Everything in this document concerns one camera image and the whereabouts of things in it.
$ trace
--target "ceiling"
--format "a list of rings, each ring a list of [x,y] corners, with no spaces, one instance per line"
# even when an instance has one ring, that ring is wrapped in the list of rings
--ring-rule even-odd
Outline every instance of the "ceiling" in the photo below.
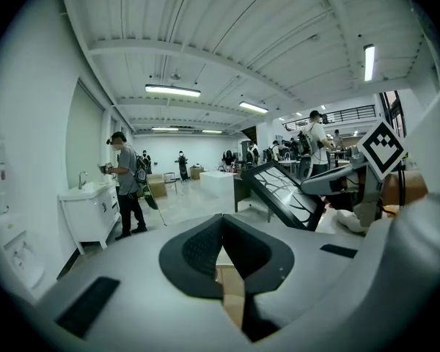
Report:
[[[401,88],[423,41],[408,0],[64,1],[90,67],[142,132],[234,133],[264,118]],[[376,61],[364,83],[367,44]],[[145,84],[201,95],[168,98],[145,92]],[[242,100],[269,113],[248,112]]]

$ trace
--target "sink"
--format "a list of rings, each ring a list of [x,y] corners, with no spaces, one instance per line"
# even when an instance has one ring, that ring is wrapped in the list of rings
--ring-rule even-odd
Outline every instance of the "sink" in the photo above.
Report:
[[[61,200],[77,200],[77,199],[93,198],[94,196],[97,196],[99,193],[101,193],[103,190],[115,185],[116,183],[114,181],[111,181],[110,183],[90,182],[83,185],[81,189],[78,189],[78,187],[76,187],[62,192],[59,195],[59,198]]]
[[[96,183],[86,183],[83,185],[80,191],[83,191],[84,193],[92,193],[93,191],[96,191],[98,188],[100,188],[102,185],[96,184]]]

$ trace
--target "cap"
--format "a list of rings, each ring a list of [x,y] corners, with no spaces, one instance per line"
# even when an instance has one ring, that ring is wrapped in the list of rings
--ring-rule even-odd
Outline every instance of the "cap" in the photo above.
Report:
[[[321,116],[321,114],[320,114],[318,111],[316,111],[316,110],[311,111],[311,112],[309,113],[309,118],[310,118],[310,119],[312,119],[313,117],[317,117],[317,116]]]

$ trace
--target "shoe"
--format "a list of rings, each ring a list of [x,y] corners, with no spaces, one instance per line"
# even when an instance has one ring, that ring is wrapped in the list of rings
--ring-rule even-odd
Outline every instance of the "shoe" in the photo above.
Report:
[[[143,228],[141,228],[141,227],[137,227],[136,229],[131,230],[131,233],[141,233],[141,232],[147,232],[147,231],[148,231],[148,230],[147,230],[146,227],[143,227]]]
[[[119,241],[121,238],[128,238],[130,235],[131,235],[130,233],[129,233],[128,235],[121,234],[121,235],[117,236],[117,237],[115,238],[115,240],[116,240],[116,241]]]

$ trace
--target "faucet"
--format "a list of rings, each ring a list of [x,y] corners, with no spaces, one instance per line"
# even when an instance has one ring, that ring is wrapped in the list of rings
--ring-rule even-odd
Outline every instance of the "faucet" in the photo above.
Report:
[[[78,174],[78,189],[80,189],[80,190],[81,190],[81,188],[83,188],[83,185],[85,185],[85,184],[87,183],[86,180],[85,180],[83,183],[81,182],[81,174],[82,174],[82,173],[84,173],[85,176],[88,175],[85,171],[81,171],[81,172]]]

